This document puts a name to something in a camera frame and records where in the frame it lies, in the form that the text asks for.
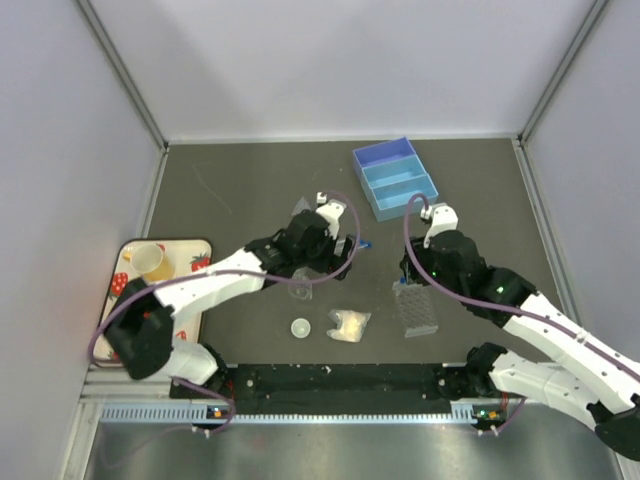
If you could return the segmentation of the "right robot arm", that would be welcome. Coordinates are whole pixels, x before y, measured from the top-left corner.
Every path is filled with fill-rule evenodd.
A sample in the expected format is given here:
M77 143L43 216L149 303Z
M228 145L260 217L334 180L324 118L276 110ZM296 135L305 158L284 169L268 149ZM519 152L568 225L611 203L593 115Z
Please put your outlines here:
M639 458L639 364L558 310L514 271L490 267L457 230L429 241L404 237L407 276L462 303L473 315L524 340L552 360L526 360L483 346L468 360L476 394L496 389L541 403L582 423L617 454Z

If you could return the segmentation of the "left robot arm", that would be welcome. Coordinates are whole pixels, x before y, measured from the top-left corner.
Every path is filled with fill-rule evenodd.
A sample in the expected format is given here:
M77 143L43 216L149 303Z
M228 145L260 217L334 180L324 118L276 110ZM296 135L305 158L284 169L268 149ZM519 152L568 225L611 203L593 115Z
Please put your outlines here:
M175 327L241 295L276 283L295 285L294 275L302 268L316 272L318 282L343 279L359 241L357 235L348 237L342 252L335 251L345 209L331 200L304 210L274 235L189 275L154 284L130 281L102 332L129 378L180 378L205 396L220 394L227 382L223 361L212 348L177 338Z

